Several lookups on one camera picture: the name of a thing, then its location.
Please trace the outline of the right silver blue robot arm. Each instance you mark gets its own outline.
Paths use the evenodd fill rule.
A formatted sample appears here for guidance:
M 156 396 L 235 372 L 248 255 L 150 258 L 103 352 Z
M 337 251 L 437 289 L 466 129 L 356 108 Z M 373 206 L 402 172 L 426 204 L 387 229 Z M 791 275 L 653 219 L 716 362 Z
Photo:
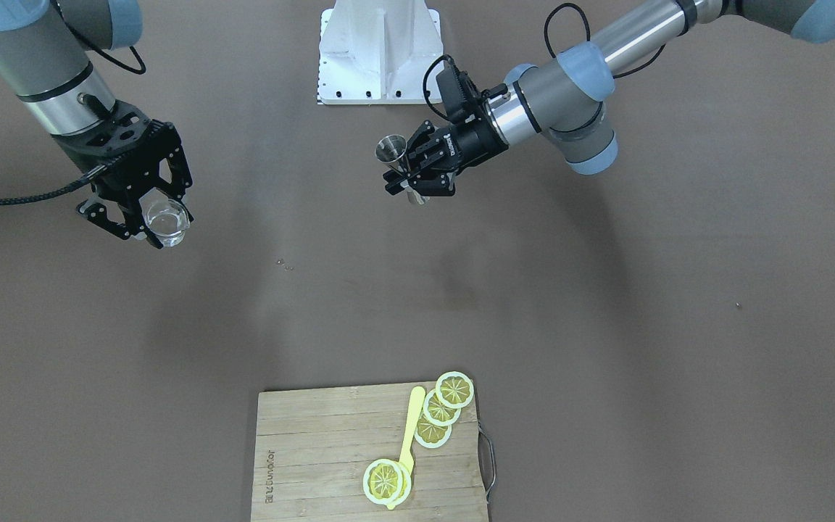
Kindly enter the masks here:
M 181 136 L 117 98 L 89 57 L 110 59 L 136 50 L 143 17 L 136 1 L 0 1 L 0 76 L 59 148 L 80 170 L 69 185 L 30 197 L 0 199 L 0 206 L 33 204 L 90 187 L 77 206 L 88 222 L 122 240 L 163 249 L 183 240 L 193 215 L 192 186 Z

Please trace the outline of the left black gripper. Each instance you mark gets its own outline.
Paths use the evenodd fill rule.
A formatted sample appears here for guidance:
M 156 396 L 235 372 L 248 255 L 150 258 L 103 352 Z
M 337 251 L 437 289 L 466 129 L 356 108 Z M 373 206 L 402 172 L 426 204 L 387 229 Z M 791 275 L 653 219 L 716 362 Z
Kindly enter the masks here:
M 397 195 L 411 189 L 424 197 L 451 197 L 457 174 L 507 149 L 507 143 L 485 118 L 442 126 L 424 121 L 407 140 L 407 169 L 391 169 L 382 175 L 385 191 Z

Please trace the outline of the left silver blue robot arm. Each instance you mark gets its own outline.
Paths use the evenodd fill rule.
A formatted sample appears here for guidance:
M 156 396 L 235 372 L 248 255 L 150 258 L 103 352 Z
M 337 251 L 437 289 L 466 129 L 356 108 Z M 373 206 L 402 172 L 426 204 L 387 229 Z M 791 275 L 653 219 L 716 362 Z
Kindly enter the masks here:
M 599 174 L 618 155 L 607 119 L 607 99 L 617 79 L 640 72 L 666 44 L 695 25 L 735 15 L 814 44 L 835 39 L 835 1 L 647 1 L 564 51 L 548 49 L 542 66 L 520 64 L 503 82 L 480 89 L 455 64 L 437 57 L 444 125 L 425 121 L 405 138 L 390 135 L 375 155 L 390 167 L 382 176 L 391 195 L 414 204 L 450 197 L 461 172 L 511 146 L 541 135 L 581 175 Z

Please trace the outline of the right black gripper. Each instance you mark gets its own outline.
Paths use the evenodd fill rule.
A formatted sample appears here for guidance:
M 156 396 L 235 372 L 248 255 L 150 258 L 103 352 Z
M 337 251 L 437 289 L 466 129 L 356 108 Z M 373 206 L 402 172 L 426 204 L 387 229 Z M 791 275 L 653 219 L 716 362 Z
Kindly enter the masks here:
M 144 237 L 144 189 L 159 189 L 162 195 L 157 199 L 177 199 L 186 206 L 192 179 L 172 123 L 151 119 L 118 100 L 106 120 L 52 138 L 80 171 L 103 166 L 90 182 L 89 198 L 76 207 L 80 217 L 103 231 L 122 240 Z

